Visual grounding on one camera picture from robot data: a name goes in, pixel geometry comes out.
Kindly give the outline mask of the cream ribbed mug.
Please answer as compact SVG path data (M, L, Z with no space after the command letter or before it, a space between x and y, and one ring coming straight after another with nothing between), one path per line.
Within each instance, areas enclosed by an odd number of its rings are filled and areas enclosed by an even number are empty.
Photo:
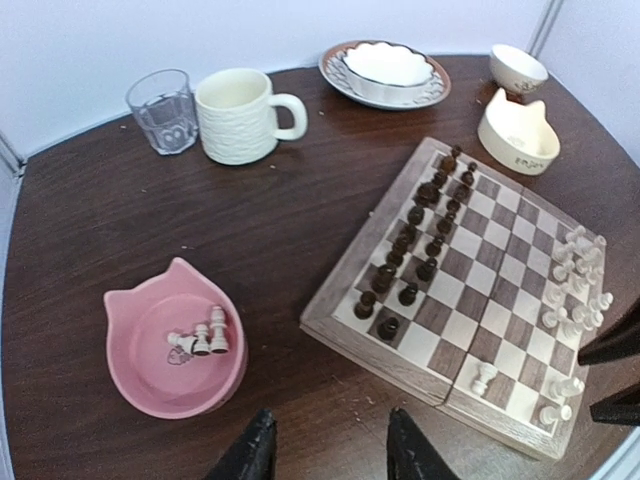
M303 102L274 93L269 76L255 69L216 72L197 85L194 99L204 153L225 166L259 161L308 130Z

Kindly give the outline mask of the white chess knight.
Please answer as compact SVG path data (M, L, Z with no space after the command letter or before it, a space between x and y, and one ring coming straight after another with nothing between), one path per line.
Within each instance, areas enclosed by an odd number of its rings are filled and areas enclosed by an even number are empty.
M578 377L553 380L549 385L549 396L554 400L580 395L584 392L585 383Z

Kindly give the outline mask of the clear drinking glass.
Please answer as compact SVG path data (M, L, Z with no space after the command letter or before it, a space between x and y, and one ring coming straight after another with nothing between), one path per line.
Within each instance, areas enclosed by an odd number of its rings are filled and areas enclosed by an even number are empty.
M163 69L148 74L129 88L125 100L159 155L178 155L196 143L198 121L185 71Z

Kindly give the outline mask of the aluminium frame post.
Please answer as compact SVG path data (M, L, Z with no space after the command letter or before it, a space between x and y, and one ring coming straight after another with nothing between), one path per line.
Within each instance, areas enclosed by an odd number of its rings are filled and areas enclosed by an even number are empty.
M564 3L564 0L548 0L546 2L526 48L526 52L530 56L538 58L541 54Z
M13 147L3 132L0 132L1 166L13 177L24 176L27 160Z

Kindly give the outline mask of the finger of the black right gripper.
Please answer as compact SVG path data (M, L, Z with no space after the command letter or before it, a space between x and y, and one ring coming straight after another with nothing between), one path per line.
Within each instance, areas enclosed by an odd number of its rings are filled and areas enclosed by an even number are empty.
M638 426L640 424L639 391L622 391L590 406L594 422Z
M613 327L579 350L578 364L602 364L638 355L639 311L639 300L636 300Z

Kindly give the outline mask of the white chess rook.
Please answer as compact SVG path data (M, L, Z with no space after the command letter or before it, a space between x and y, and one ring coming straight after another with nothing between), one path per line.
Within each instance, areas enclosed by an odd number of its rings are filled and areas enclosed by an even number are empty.
M552 425L558 421L568 421L573 414L570 405L549 405L543 407L539 412L539 421L544 425Z

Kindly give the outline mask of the white chess bishop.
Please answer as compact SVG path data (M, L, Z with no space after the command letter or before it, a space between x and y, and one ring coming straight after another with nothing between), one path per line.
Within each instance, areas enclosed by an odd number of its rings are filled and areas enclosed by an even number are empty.
M226 338L226 314L222 307L214 306L210 314L210 351L215 354L225 354L229 351L229 343Z

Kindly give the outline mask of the white scalloped bowl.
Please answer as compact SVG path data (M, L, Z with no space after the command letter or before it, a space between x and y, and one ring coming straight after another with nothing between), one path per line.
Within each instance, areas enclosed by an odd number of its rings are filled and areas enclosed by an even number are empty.
M378 102L411 102L434 76L424 55L386 42L358 43L346 50L343 62L353 91Z

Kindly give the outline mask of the white chess pawn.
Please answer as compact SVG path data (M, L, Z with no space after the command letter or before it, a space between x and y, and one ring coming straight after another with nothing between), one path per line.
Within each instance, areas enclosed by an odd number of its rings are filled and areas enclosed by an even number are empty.
M471 391L482 397L491 380L495 379L498 374L498 369L491 363L480 362L478 364L478 376L473 380L471 384Z
M601 235L596 236L592 242L592 246L594 248L598 248L599 250L604 250L606 248L606 245L607 245L607 240L605 239L604 236L601 236Z
M167 342L170 345L179 347L183 352L187 354L193 353L193 347L196 341L197 337L194 335L181 335L176 332L170 332L167 335Z
M208 340L208 327L206 324L198 324L195 328L196 340L192 346L192 354L194 356L207 356L211 353Z

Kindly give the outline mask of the right aluminium frame post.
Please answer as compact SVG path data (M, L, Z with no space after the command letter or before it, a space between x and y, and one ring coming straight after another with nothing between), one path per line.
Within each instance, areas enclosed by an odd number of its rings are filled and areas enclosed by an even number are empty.
M526 52L530 56L538 58L541 54L564 3L564 0L548 0L546 2L526 48Z

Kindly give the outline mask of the patterned brown rim plate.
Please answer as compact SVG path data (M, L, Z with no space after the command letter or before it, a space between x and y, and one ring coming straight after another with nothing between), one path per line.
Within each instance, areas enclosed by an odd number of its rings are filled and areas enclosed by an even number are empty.
M436 105L451 92L451 80L434 59L388 41L336 45L319 60L324 79L346 97L372 108L408 111Z

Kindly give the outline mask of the yellow cat-ear bowl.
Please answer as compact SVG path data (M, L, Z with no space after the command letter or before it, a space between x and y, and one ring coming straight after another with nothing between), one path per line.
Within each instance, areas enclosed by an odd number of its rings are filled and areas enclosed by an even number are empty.
M546 118L546 104L510 101L500 87L487 104L477 129L485 150L510 170L538 176L559 156L560 141Z

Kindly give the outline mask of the wooden chess board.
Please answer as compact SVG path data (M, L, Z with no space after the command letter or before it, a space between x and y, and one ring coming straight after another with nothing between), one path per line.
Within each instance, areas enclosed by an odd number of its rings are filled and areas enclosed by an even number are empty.
M554 400L553 380L588 371L577 362L611 307L597 234L496 170L460 154L439 172L448 145L424 139L305 309L302 329L358 365L457 420L538 459L560 459L583 393ZM422 208L418 187L440 188ZM430 257L430 282L416 268ZM365 320L361 294L377 301ZM392 341L377 325L400 322ZM498 369L482 397L478 364ZM570 405L544 425L540 410Z

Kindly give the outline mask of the black chess piece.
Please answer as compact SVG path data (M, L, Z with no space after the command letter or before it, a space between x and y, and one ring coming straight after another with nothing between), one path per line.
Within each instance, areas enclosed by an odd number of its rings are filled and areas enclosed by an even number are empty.
M361 320L370 318L374 313L376 301L377 297L373 291L363 292L354 306L354 315Z
M423 282L430 282L438 268L438 260L430 257L416 268L416 276Z
M450 153L442 159L440 167L447 175L451 175L456 170L457 159L461 153L462 148L455 145L451 148Z
M433 182L425 182L418 187L414 201L418 206L427 208L436 205L440 197L440 188Z
M378 337L383 341L392 341L399 329L400 322L397 318L389 317L382 320L376 327Z

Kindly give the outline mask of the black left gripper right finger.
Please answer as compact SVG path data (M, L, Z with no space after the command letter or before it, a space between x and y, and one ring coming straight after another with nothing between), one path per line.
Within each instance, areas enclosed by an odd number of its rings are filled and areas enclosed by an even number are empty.
M386 456L388 479L459 479L402 408L390 411Z

